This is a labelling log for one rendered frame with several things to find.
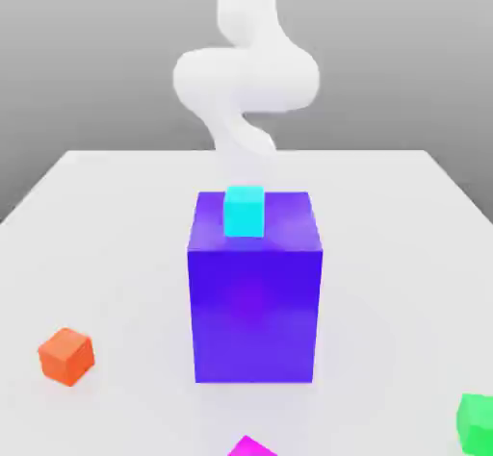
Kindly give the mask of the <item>small cyan cube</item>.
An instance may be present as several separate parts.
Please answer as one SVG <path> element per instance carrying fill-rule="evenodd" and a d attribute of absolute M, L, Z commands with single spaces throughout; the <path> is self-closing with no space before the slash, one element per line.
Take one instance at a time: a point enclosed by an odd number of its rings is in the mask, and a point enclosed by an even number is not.
<path fill-rule="evenodd" d="M 265 191 L 262 187 L 227 188 L 223 199 L 223 230 L 227 237 L 264 237 Z"/>

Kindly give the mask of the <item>small orange cube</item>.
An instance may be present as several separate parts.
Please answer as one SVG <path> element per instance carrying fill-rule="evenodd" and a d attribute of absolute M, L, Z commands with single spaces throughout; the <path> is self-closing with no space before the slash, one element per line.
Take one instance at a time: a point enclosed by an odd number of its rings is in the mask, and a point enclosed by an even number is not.
<path fill-rule="evenodd" d="M 62 328 L 38 349 L 43 374 L 72 387 L 94 365 L 91 338 L 70 328 Z"/>

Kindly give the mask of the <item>small magenta cube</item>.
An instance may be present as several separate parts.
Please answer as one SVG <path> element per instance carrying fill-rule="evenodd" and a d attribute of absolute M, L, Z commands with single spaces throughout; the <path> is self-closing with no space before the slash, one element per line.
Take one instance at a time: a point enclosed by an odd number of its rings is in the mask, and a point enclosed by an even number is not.
<path fill-rule="evenodd" d="M 277 454 L 250 436 L 243 436 L 227 456 L 277 456 Z"/>

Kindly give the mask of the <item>small green cube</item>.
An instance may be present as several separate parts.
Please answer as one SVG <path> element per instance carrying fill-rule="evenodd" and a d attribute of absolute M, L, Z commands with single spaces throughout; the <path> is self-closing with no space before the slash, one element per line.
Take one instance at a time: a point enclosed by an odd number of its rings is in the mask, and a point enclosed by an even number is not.
<path fill-rule="evenodd" d="M 456 413 L 456 430 L 464 454 L 493 456 L 493 396 L 464 393 Z"/>

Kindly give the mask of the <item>large purple box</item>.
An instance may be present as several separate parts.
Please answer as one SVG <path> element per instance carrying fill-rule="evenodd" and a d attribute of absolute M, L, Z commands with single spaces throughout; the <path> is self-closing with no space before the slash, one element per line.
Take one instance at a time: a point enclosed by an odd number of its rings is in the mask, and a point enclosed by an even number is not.
<path fill-rule="evenodd" d="M 310 197 L 267 193 L 261 238 L 224 234 L 223 199 L 199 193 L 187 249 L 195 380 L 309 383 L 324 254 Z"/>

